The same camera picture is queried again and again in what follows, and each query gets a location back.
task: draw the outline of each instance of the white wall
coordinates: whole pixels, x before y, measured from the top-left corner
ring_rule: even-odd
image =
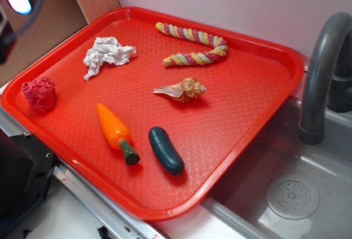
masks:
[[[319,32],[352,0],[119,0],[289,46],[309,62]]]

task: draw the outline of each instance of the toy cucumber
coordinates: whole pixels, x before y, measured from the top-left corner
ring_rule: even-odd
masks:
[[[149,130],[149,141],[164,168],[172,175],[181,174],[185,164],[173,146],[167,132],[155,126]]]

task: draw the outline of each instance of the white crumpled tissue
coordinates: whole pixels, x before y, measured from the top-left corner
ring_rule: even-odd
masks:
[[[122,46],[115,37],[97,37],[93,48],[87,51],[83,62],[89,67],[87,75],[83,78],[89,80],[93,75],[98,75],[104,62],[121,66],[130,62],[131,53],[136,52],[134,46]]]

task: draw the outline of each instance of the crumpled paper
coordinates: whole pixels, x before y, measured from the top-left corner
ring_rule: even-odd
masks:
[[[38,77],[32,82],[25,82],[21,90],[34,109],[45,112],[54,107],[55,83],[51,78]]]
[[[134,46],[122,46],[115,37],[97,37],[93,48],[87,51],[83,62],[89,67],[87,75],[83,78],[89,80],[93,75],[98,75],[104,62],[121,66],[130,61],[131,53],[136,52]]]

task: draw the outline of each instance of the plastic tray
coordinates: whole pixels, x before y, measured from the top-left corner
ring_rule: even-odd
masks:
[[[207,66],[164,67],[177,52],[210,47],[166,36],[157,22],[223,37],[229,46],[221,61]],[[104,64],[84,81],[83,59],[96,37],[114,36],[136,46],[129,63]],[[113,11],[55,48],[19,74],[1,103],[63,161],[130,213],[145,220],[175,217],[199,203],[225,170],[296,87],[303,61],[290,48],[141,8]],[[56,83],[55,108],[33,110],[23,82],[50,77]],[[191,103],[156,95],[153,89],[195,77],[207,91]],[[96,104],[108,106],[129,127],[141,161],[127,166],[107,144]],[[163,127],[185,162],[172,176],[160,165],[148,140],[149,129]]]

